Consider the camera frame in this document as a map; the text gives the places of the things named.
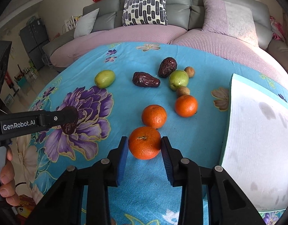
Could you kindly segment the person's left hand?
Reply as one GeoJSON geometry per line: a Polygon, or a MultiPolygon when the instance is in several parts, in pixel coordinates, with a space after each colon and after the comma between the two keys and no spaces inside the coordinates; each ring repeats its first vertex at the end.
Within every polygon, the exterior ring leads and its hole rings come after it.
{"type": "Polygon", "coordinates": [[[13,160],[13,154],[10,147],[7,149],[7,160],[5,166],[1,170],[0,174],[0,195],[6,199],[6,202],[11,206],[18,206],[20,204],[20,198],[15,191],[15,172],[11,161],[13,160]]]}

